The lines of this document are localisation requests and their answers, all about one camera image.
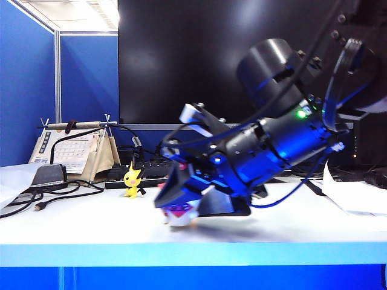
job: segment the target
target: green led light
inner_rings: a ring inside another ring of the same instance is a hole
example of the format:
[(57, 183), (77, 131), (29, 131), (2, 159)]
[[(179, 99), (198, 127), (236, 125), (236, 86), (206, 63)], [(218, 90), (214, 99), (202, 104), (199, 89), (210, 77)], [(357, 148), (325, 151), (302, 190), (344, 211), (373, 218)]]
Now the green led light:
[(307, 116), (307, 113), (305, 113), (303, 110), (298, 110), (297, 111), (297, 117), (303, 119)]

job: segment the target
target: blue cable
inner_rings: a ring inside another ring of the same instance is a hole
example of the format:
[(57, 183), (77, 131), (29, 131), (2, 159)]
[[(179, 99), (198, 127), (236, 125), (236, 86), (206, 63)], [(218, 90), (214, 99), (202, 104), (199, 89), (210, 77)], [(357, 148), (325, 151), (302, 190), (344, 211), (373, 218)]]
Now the blue cable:
[(252, 204), (250, 203), (249, 206), (251, 207), (255, 207), (255, 208), (268, 208), (268, 207), (274, 207), (275, 205), (278, 205), (280, 204), (282, 201), (284, 201), (285, 199), (287, 199), (289, 196), (291, 196), (294, 192), (296, 192), (297, 189), (299, 189), (302, 185), (304, 185), (308, 180), (309, 178), (313, 175), (313, 173), (316, 171), (317, 167), (320, 165), (320, 163), (328, 156), (329, 153), (332, 152), (332, 149), (329, 147), (327, 149), (324, 150), (322, 156), (319, 158), (319, 160), (314, 164), (314, 166), (312, 167), (312, 169), (309, 171), (308, 175), (290, 192), (288, 193), (287, 195), (285, 195), (283, 198), (281, 199), (278, 199), (277, 201), (271, 203), (271, 204), (262, 204), (262, 205), (258, 205), (258, 204)]

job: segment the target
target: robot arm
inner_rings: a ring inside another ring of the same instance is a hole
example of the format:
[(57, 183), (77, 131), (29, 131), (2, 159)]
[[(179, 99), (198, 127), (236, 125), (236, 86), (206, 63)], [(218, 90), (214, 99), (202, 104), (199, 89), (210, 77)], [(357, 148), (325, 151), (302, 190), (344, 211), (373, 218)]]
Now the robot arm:
[[(164, 155), (178, 162), (155, 206), (171, 225), (196, 216), (250, 214), (257, 186), (342, 148), (337, 138), (347, 128), (341, 116), (387, 111), (387, 55), (379, 48), (387, 39), (378, 38), (387, 35), (386, 16), (380, 16), (387, 1), (338, 6), (320, 44), (327, 48), (323, 57), (306, 57), (282, 39), (250, 49), (236, 74), (259, 113), (239, 127), (229, 128), (203, 104), (186, 104), (180, 120), (206, 138), (182, 143), (168, 136), (164, 142)], [(187, 219), (178, 219), (185, 212)]]

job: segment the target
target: ceiling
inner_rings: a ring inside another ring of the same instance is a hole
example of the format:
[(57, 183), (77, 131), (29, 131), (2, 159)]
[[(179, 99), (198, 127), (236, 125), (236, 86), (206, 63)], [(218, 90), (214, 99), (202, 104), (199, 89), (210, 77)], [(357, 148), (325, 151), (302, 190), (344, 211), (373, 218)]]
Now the ceiling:
[(117, 31), (117, 0), (16, 0), (53, 30)]

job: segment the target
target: white paper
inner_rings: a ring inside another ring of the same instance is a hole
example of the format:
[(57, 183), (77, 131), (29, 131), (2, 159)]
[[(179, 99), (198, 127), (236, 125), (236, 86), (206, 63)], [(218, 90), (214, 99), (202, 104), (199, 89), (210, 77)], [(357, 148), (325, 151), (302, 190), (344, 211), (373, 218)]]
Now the white paper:
[(0, 167), (0, 208), (4, 208), (31, 186), (37, 169), (42, 165), (30, 163)]
[(349, 213), (387, 215), (386, 189), (362, 181), (335, 181), (329, 172), (328, 163), (324, 168), (322, 192)]
[[(71, 131), (69, 135), (86, 131), (88, 130), (78, 129)], [(31, 162), (48, 164), (53, 144), (58, 139), (69, 135), (65, 135), (64, 130), (44, 130), (38, 150)], [(94, 132), (57, 143), (54, 148), (54, 163), (65, 166), (67, 173), (82, 174), (89, 153), (96, 150), (99, 136), (100, 132)]]

